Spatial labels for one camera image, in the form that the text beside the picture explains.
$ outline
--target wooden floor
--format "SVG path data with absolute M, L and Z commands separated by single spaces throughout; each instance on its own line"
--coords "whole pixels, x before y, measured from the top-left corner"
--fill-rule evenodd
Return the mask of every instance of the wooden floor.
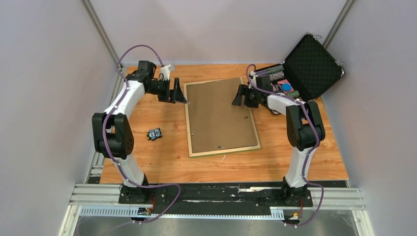
M 258 68 L 269 64 L 258 64 Z M 242 76 L 246 64 L 177 65 L 171 79 L 184 83 L 226 79 Z M 128 73 L 136 67 L 129 67 Z M 319 107 L 326 129 L 326 138 L 317 149 L 308 178 L 347 179 L 339 149 L 330 128 L 322 102 Z M 155 95 L 146 94 L 136 105 L 130 119 L 135 137 L 134 156 L 149 182 L 226 182 L 282 180 L 291 158 L 283 115 L 273 116 L 266 108 L 252 109 L 261 142 L 261 150 L 208 157 L 189 158 L 184 104 L 158 102 Z M 148 141 L 146 132 L 161 128 L 163 138 Z M 101 183 L 121 183 L 115 166 L 106 159 Z

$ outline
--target wire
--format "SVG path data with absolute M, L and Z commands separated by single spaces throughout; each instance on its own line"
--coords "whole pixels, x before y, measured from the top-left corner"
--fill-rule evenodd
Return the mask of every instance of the wire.
M 313 152 L 313 151 L 314 151 L 314 150 L 315 150 L 315 149 L 319 146 L 319 144 L 320 144 L 319 134 L 317 133 L 316 129 L 314 128 L 314 125 L 313 125 L 313 123 L 311 122 L 311 119 L 310 119 L 310 117 L 308 116 L 308 112 L 307 112 L 307 110 L 306 110 L 306 108 L 305 108 L 305 106 L 304 106 L 304 104 L 303 104 L 302 102 L 300 102 L 299 100 L 293 99 L 292 97 L 289 97 L 289 96 L 287 96 L 287 95 L 285 95 L 285 94 L 283 94 L 283 93 L 271 92 L 271 91 L 267 91 L 267 90 L 264 90 L 264 89 L 261 89 L 261 88 L 256 87 L 256 85 L 252 83 L 252 81 L 251 81 L 251 79 L 249 78 L 249 75 L 248 75 L 248 70 L 249 70 L 249 68 L 250 68 L 251 66 L 253 66 L 253 67 L 254 67 L 254 71 L 256 70 L 256 65 L 255 65 L 255 64 L 249 64 L 249 65 L 248 65 L 248 67 L 246 68 L 246 78 L 248 79 L 249 84 L 250 84 L 250 85 L 251 85 L 254 89 L 256 89 L 256 90 L 258 90 L 258 91 L 265 92 L 265 93 L 272 94 L 272 95 L 276 95 L 276 96 L 280 96 L 280 97 L 285 97 L 285 98 L 287 98 L 287 99 L 289 99 L 289 100 L 291 100 L 291 101 L 293 101 L 293 102 L 295 102 L 295 103 L 299 104 L 299 105 L 301 106 L 301 108 L 302 108 L 302 111 L 304 112 L 304 116 L 305 116 L 306 120 L 308 121 L 308 124 L 309 124 L 309 125 L 310 125 L 310 127 L 311 127 L 311 130 L 313 130 L 314 137 L 316 138 L 316 144 L 314 145 L 314 147 L 313 147 L 312 149 L 310 149 L 310 150 L 306 153 L 305 160 L 304 160 L 304 163 L 303 163 L 303 165 L 302 165 L 302 172 L 301 172 L 301 173 L 302 173 L 302 178 L 303 178 L 303 180 L 304 180 L 307 184 L 310 184 L 310 185 L 312 185 L 312 186 L 316 186 L 316 187 L 321 188 L 321 189 L 322 189 L 322 194 L 321 194 L 321 196 L 320 196 L 319 204 L 317 205 L 316 211 L 314 212 L 313 216 L 312 216 L 310 219 L 308 219 L 306 222 L 304 222 L 304 223 L 302 223 L 302 224 L 298 224 L 298 225 L 297 225 L 297 227 L 305 226 L 305 225 L 309 224 L 312 220 L 314 220 L 314 218 L 316 218 L 317 213 L 319 213 L 319 209 L 320 209 L 320 207 L 321 207 L 321 205 L 322 205 L 322 202 L 323 202 L 323 197 L 324 197 L 324 194 L 325 194 L 325 189 L 324 189 L 324 187 L 323 187 L 321 184 L 318 184 L 318 183 L 312 183 L 312 182 L 308 181 L 308 180 L 307 180 L 307 178 L 305 177 L 305 168 L 306 168 L 306 166 L 307 166 L 308 159 L 310 158 L 310 154 L 311 154 L 311 153 L 312 153 L 312 152 Z
M 113 154 L 112 154 L 112 152 L 110 150 L 110 147 L 109 147 L 109 142 L 107 141 L 107 136 L 106 136 L 106 134 L 107 134 L 107 132 L 106 132 L 107 121 L 109 120 L 109 117 L 113 114 L 113 112 L 116 110 L 116 106 L 118 106 L 121 103 L 121 101 L 124 99 L 124 97 L 126 96 L 126 94 L 128 92 L 128 88 L 129 88 L 129 81 L 123 75 L 123 73 L 121 71 L 119 71 L 119 64 L 120 64 L 121 60 L 126 56 L 127 53 L 129 53 L 132 49 L 138 48 L 138 47 L 146 47 L 146 48 L 151 49 L 153 51 L 153 53 L 155 53 L 156 57 L 158 58 L 159 63 L 161 64 L 161 66 L 164 66 L 164 63 L 162 63 L 162 60 L 159 57 L 158 53 L 152 47 L 150 47 L 148 45 L 145 45 L 145 44 L 139 44 L 139 45 L 133 46 L 133 47 L 129 48 L 126 52 L 123 53 L 123 55 L 120 57 L 120 59 L 116 63 L 116 72 L 124 79 L 124 82 L 126 83 L 126 88 L 124 89 L 123 94 L 121 95 L 120 99 L 115 103 L 115 105 L 113 106 L 113 108 L 108 112 L 108 114 L 104 118 L 102 133 L 103 133 L 103 139 L 104 139 L 104 146 L 106 147 L 107 154 L 109 155 L 110 159 L 114 162 L 114 164 L 117 166 L 117 168 L 118 168 L 118 170 L 119 170 L 119 172 L 120 172 L 120 174 L 121 174 L 121 176 L 123 177 L 124 180 L 126 180 L 130 184 L 132 184 L 132 185 L 134 185 L 136 187 L 139 187 L 139 188 L 160 188 L 160 187 L 168 187 L 168 186 L 176 186 L 178 188 L 177 195 L 175 196 L 174 200 L 168 205 L 168 207 L 165 208 L 165 210 L 163 210 L 156 217 L 154 217 L 154 218 L 152 218 L 150 220 L 147 220 L 147 221 L 140 221 L 139 222 L 140 224 L 143 224 L 143 223 L 150 223 L 152 221 L 155 221 L 159 217 L 161 217 L 163 214 L 165 214 L 169 210 L 169 208 L 175 203 L 175 201 L 178 199 L 178 197 L 179 197 L 179 195 L 181 193 L 181 187 L 180 187 L 179 184 L 176 184 L 176 183 L 166 183 L 166 184 L 160 184 L 160 185 L 145 186 L 145 185 L 140 185 L 138 183 L 135 183 L 135 182 L 131 181 L 126 176 L 126 174 L 124 173 L 123 169 L 121 168 L 120 162 L 118 160 L 116 160 L 115 157 L 113 156 Z M 107 233 L 109 233 L 109 232 L 111 232 L 111 231 L 113 231 L 113 230 L 115 230 L 115 229 L 117 229 L 119 227 L 125 226 L 127 224 L 131 224 L 131 222 L 126 222 L 124 224 L 118 225 L 118 226 L 114 227 L 113 229 L 111 229 L 110 231 L 106 232 L 105 234 L 107 234 Z

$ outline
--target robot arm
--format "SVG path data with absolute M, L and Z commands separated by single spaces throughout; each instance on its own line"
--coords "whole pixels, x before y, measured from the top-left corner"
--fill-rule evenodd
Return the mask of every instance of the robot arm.
M 256 87 L 272 92 L 272 85 L 269 78 L 253 76 L 252 83 Z M 320 141 L 325 138 L 325 129 L 320 116 L 319 107 L 316 102 L 303 102 L 299 100 L 288 99 L 284 96 L 273 95 L 254 89 L 251 85 L 239 85 L 236 98 L 232 105 L 240 106 L 242 99 L 247 107 L 258 108 L 259 104 L 270 110 L 279 112 L 286 116 L 287 121 L 287 137 L 293 146 L 290 167 L 284 177 L 284 185 L 281 193 L 283 199 L 296 200 L 300 195 L 304 195 L 307 191 L 307 183 L 303 178 L 307 177 L 310 166 L 311 156 L 314 154 L 314 145 L 316 138 L 309 124 L 303 124 L 306 119 L 301 105 L 305 106 L 308 116 L 315 127 Z
M 158 100 L 161 102 L 186 103 L 186 99 L 179 87 L 179 78 L 174 80 L 174 89 L 169 89 L 169 75 L 174 70 L 174 66 L 170 64 L 160 69 L 162 74 L 161 80 L 153 78 L 155 69 L 156 65 L 152 62 L 140 61 L 138 70 L 126 77 L 129 81 L 127 92 L 126 83 L 124 83 L 121 92 L 110 107 L 103 113 L 96 113 L 92 117 L 95 150 L 102 153 L 104 157 L 109 158 L 104 145 L 102 127 L 106 115 L 115 108 L 106 126 L 108 144 L 127 179 L 140 185 L 147 185 L 148 182 L 144 173 L 139 169 L 132 153 L 134 138 L 128 119 L 134 107 L 145 93 L 157 95 Z M 123 100 L 116 106 L 116 102 L 123 96 L 123 93 L 126 93 Z M 136 188 L 126 179 L 123 180 L 123 185 Z

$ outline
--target gray wall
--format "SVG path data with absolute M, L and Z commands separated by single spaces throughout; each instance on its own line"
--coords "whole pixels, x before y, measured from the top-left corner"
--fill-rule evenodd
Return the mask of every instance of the gray wall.
M 329 51 L 347 75 L 323 99 L 378 236 L 416 235 L 417 2 L 357 0 Z
M 0 1 L 0 235 L 57 235 L 112 60 L 79 0 Z
M 323 38 L 346 0 L 91 0 L 120 56 L 148 44 L 164 63 L 280 62 L 306 32 Z M 155 61 L 147 49 L 122 61 Z

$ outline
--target blue toy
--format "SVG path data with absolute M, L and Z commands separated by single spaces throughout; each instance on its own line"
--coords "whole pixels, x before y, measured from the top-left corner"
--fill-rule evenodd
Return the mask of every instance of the blue toy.
M 162 138 L 162 133 L 160 128 L 150 129 L 146 133 L 148 140 L 155 141 L 156 139 Z

